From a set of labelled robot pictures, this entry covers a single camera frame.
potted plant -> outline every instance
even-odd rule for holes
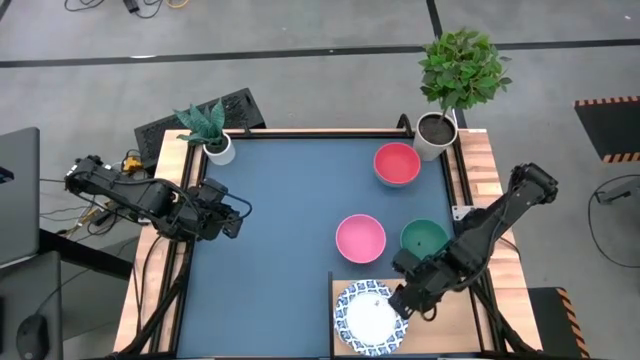
[[[422,160],[433,160],[451,145],[458,135],[456,122],[447,116],[452,109],[469,109],[492,100],[498,88],[506,91],[511,79],[503,77],[500,61],[487,35],[462,29],[445,33],[431,45],[425,45],[427,58],[421,60],[420,87],[428,102],[438,101],[442,112],[420,117],[413,147]]]
[[[189,144],[203,145],[209,160],[216,165],[226,165],[233,160],[236,151],[229,135],[225,134],[224,106],[220,99],[211,111],[204,108],[204,114],[193,104],[189,112],[173,110],[180,122],[191,130],[189,135],[178,135],[178,139],[188,141]]]

green leaves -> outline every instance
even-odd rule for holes
[[[438,101],[443,109],[469,109],[485,103],[512,82],[502,77],[501,63],[511,59],[499,56],[489,37],[477,31],[445,33],[424,48],[426,58],[419,61],[423,70],[420,90],[428,102]]]
[[[225,114],[222,99],[220,99],[211,111],[204,108],[204,114],[194,106],[189,107],[189,112],[173,110],[180,122],[191,130],[190,135],[179,135],[181,140],[195,145],[220,144],[222,141],[222,128],[224,127]]]

pink bowl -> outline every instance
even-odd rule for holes
[[[358,264],[377,259],[386,243],[384,228],[369,215],[351,215],[340,223],[336,231],[338,250],[347,260]]]
[[[405,143],[389,143],[376,152],[373,168],[388,186],[398,187],[412,182],[420,173],[420,156]]]

green bowl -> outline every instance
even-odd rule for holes
[[[418,219],[407,224],[400,235],[400,245],[419,259],[433,255],[447,244],[449,237],[444,229],[431,220]]]

bowl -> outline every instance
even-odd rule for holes
[[[411,183],[420,173],[420,156],[405,143],[389,143],[378,149],[373,168],[383,184],[400,187]]]
[[[448,241],[449,237],[444,229],[427,219],[408,223],[400,235],[400,246],[411,251],[420,260],[427,255],[436,254]]]
[[[387,243],[384,228],[369,215],[356,214],[344,219],[336,230],[338,251],[347,260],[366,264],[377,259]]]

